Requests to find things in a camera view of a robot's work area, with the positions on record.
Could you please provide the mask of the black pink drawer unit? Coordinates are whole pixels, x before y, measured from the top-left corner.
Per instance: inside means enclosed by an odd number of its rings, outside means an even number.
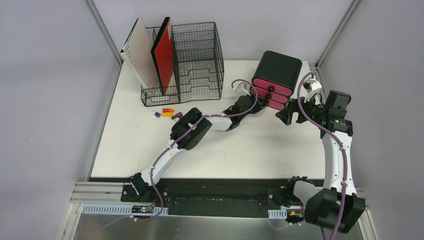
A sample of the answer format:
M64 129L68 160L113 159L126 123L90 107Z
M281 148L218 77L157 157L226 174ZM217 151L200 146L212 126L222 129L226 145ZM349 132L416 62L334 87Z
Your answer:
M303 63L300 59L267 50L263 53L252 84L268 106L283 110L293 95Z

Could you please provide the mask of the red A4 folder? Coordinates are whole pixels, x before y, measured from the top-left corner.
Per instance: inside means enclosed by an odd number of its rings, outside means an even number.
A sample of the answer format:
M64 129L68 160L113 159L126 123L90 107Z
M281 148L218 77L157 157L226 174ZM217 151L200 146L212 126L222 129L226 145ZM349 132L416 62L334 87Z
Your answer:
M158 75L160 90L167 93L174 73L174 40L171 18L165 17L153 42L151 55Z

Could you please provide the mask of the white A4 folder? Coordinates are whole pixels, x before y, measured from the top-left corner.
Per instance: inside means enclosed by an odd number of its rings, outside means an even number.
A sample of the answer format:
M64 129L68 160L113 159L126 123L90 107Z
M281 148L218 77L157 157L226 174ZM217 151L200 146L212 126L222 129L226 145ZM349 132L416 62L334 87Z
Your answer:
M158 85L159 77L151 50L153 41L142 20L137 18L120 54L143 89Z

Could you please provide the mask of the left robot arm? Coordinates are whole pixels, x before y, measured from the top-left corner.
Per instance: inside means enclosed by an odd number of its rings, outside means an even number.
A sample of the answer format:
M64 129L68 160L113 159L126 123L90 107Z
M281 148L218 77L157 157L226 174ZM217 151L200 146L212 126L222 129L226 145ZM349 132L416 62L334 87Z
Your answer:
M208 131L231 131L249 114L268 106L270 95L258 97L254 93L242 95L229 108L218 114L203 114L198 108L189 110L171 128L170 139L163 152L143 171L130 179L133 195L140 202L152 198L154 187L176 158L196 147Z

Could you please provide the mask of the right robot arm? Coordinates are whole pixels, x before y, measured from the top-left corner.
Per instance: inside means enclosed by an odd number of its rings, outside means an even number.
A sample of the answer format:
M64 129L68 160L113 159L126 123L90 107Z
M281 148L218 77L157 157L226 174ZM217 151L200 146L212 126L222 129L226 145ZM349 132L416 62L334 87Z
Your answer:
M349 94L332 90L323 105L305 97L292 98L276 113L287 126L293 113L298 113L298 124L310 122L318 127L324 148L325 176L320 190L307 177L293 176L273 199L286 207L303 205L303 219L332 230L332 239L336 233L348 233L366 209L366 201L358 197L351 170L353 124L345 118L351 100Z

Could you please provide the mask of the orange red highlighter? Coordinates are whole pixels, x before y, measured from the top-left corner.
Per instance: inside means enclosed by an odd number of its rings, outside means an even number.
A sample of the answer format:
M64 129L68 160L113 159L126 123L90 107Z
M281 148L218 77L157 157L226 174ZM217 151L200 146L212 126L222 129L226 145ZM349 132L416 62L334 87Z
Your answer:
M162 112L163 113L173 113L175 110L174 109L172 109L172 108L163 108L162 109Z

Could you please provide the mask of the yellow highlighter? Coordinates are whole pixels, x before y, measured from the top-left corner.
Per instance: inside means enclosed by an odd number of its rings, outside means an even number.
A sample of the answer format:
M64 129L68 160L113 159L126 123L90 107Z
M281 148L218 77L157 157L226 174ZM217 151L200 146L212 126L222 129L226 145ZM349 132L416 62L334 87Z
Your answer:
M174 114L172 112L163 112L161 115L163 117L173 117L174 116Z

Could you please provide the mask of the black mounting base plate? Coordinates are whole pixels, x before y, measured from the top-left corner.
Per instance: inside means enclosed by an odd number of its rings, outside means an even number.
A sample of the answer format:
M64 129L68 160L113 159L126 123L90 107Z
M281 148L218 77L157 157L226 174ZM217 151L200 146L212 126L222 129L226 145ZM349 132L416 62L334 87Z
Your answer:
M152 187L141 199L125 182L121 201L164 206L169 215L196 217L267 218L269 210L279 209L274 194L289 179L190 179L162 178L157 184L162 200Z

